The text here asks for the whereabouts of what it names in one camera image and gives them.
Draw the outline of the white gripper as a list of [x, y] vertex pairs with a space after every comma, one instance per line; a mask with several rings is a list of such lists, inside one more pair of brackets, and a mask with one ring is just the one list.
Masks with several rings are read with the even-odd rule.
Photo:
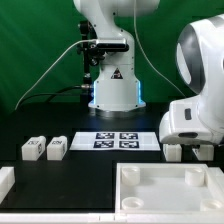
[[170, 103], [159, 125], [159, 140], [163, 144], [219, 145], [224, 142], [224, 127], [209, 127], [199, 118], [198, 98]]

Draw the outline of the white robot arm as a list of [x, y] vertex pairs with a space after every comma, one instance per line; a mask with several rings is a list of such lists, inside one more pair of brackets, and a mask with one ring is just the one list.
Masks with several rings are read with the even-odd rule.
[[[134, 111], [145, 103], [134, 75], [134, 39], [114, 18], [154, 12], [160, 0], [73, 0], [96, 32], [90, 55], [100, 65], [89, 107], [112, 113]], [[193, 97], [170, 103], [161, 119], [164, 144], [224, 143], [224, 14], [188, 24], [176, 48], [176, 64]]]

